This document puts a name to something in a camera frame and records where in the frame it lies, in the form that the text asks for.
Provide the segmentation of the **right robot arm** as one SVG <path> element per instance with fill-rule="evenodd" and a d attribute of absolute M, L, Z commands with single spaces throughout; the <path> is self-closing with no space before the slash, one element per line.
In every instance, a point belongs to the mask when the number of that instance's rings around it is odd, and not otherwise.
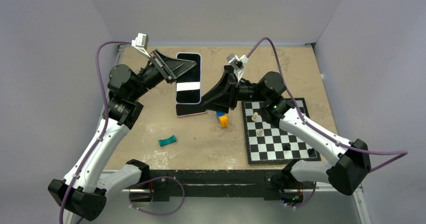
<path fill-rule="evenodd" d="M 288 187 L 300 182 L 330 184 L 344 195 L 352 195 L 371 172 L 367 144 L 357 139 L 350 141 L 324 129 L 305 115 L 298 113 L 295 102 L 286 100 L 283 78 L 278 72 L 267 72 L 258 83 L 237 82 L 234 73 L 225 71 L 219 82 L 201 97 L 207 110 L 228 113 L 239 101 L 260 101 L 262 120 L 273 127 L 293 134 L 318 151 L 326 164 L 292 160 L 283 168 L 282 181 Z"/>

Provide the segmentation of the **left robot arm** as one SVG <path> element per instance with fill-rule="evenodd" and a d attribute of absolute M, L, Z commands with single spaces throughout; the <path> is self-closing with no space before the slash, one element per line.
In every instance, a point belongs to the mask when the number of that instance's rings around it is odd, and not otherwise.
<path fill-rule="evenodd" d="M 103 211 L 106 202 L 122 190 L 152 184 L 149 166 L 135 159 L 105 178 L 101 178 L 101 174 L 139 117 L 143 109 L 139 98 L 162 81 L 173 83 L 195 65 L 194 61 L 172 58 L 154 50 L 148 54 L 147 66 L 139 73 L 124 64 L 110 70 L 109 99 L 104 103 L 99 128 L 73 168 L 48 186 L 60 206 L 60 223 L 92 221 Z"/>

